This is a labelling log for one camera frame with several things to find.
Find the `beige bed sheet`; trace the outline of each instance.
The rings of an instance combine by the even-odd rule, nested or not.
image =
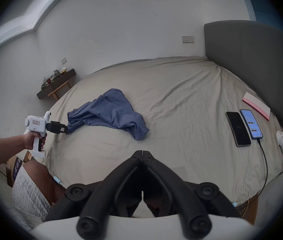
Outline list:
[[[257,141],[237,147],[225,116],[251,109],[241,101],[246,92],[257,95],[230,71],[201,57],[125,62],[78,82],[51,108],[51,120],[67,124],[67,112],[110,88],[122,90],[150,131],[140,141],[104,126],[48,132],[41,162],[64,187],[103,180],[136,150],[150,151],[185,181],[215,183],[232,202],[240,204],[263,187],[266,167]],[[273,114],[266,121],[251,110],[264,136],[270,182],[283,167],[276,140],[281,127]]]

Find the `smartphone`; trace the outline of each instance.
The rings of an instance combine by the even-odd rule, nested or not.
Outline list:
[[[252,111],[249,109],[241,109],[240,113],[242,114],[243,119],[248,127],[251,138],[253,140],[261,139],[263,137],[263,134]]]
[[[245,147],[251,144],[249,134],[238,112],[226,112],[226,117],[233,132],[236,146]]]

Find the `electrical outlet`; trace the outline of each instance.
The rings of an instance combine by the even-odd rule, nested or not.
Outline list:
[[[61,60],[61,63],[62,64],[65,64],[67,62],[67,59],[66,58],[63,58],[62,60]]]
[[[193,36],[189,36],[188,37],[188,42],[189,43],[194,43],[194,37]]]
[[[188,37],[187,36],[182,36],[182,42],[187,43],[188,42]]]

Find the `human hand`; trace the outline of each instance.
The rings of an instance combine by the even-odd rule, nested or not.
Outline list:
[[[41,149],[44,148],[45,141],[46,141],[46,136],[47,133],[45,134],[45,137],[42,137],[38,132],[35,131],[30,131],[27,134],[24,134],[24,149],[26,150],[32,150],[33,149],[33,143],[34,143],[34,138],[40,138],[42,139],[42,147]]]

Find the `bed frame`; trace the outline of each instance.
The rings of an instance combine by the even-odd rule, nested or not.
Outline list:
[[[230,70],[270,107],[283,128],[283,32],[248,20],[204,25],[206,56]]]

